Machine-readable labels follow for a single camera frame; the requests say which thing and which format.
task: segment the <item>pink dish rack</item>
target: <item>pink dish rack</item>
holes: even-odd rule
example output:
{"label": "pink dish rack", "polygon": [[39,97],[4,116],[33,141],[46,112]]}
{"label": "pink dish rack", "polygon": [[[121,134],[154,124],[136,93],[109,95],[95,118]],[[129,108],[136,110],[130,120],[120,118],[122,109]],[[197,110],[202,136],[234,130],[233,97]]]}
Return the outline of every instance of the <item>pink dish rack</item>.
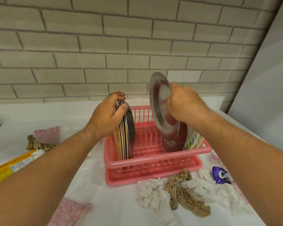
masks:
{"label": "pink dish rack", "polygon": [[198,154],[210,153],[212,147],[179,152],[165,152],[161,145],[162,136],[153,121],[151,107],[131,107],[135,125],[135,147],[130,150],[130,159],[118,160],[113,134],[105,138],[105,180],[108,185],[133,183],[150,178],[164,178],[179,173],[183,168],[190,171],[202,167]]}

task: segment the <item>purple wrapper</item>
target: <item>purple wrapper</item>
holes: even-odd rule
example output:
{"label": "purple wrapper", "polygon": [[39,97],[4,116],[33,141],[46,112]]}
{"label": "purple wrapper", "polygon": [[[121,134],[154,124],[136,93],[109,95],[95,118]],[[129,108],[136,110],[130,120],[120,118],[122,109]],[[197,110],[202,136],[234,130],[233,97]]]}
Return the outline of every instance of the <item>purple wrapper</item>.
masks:
{"label": "purple wrapper", "polygon": [[225,169],[223,169],[221,167],[213,167],[212,168],[212,174],[213,174],[213,179],[215,180],[216,183],[231,184],[230,175],[228,174],[228,172]]}

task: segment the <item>tile backsplash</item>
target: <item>tile backsplash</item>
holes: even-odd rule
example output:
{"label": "tile backsplash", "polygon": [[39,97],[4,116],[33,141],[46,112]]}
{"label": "tile backsplash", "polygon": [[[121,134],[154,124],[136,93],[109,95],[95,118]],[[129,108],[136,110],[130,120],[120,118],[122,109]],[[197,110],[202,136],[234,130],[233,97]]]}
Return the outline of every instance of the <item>tile backsplash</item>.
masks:
{"label": "tile backsplash", "polygon": [[159,71],[227,111],[282,0],[0,0],[0,104],[148,98]]}

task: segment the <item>person's left hand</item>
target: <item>person's left hand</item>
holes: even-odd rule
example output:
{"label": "person's left hand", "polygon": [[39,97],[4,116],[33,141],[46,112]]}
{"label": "person's left hand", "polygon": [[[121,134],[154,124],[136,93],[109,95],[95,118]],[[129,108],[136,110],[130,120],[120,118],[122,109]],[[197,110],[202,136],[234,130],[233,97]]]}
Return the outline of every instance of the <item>person's left hand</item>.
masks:
{"label": "person's left hand", "polygon": [[98,141],[112,133],[121,123],[128,106],[127,104],[121,105],[114,114],[114,105],[117,101],[125,100],[125,95],[123,92],[111,93],[94,110],[84,129],[87,132],[94,132]]}

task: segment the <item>pink plastic tray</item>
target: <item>pink plastic tray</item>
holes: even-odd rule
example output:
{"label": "pink plastic tray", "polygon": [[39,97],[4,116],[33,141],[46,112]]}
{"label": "pink plastic tray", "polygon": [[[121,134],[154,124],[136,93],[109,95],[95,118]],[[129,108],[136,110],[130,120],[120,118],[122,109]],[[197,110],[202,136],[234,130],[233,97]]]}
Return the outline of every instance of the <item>pink plastic tray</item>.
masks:
{"label": "pink plastic tray", "polygon": [[167,177],[183,168],[200,169],[202,163],[196,156],[209,153],[211,146],[203,141],[205,148],[167,153],[161,145],[159,133],[152,118],[150,106],[131,107],[135,122],[135,147],[130,159],[118,160],[113,134],[105,138],[105,180],[108,185],[118,185],[150,178]]}

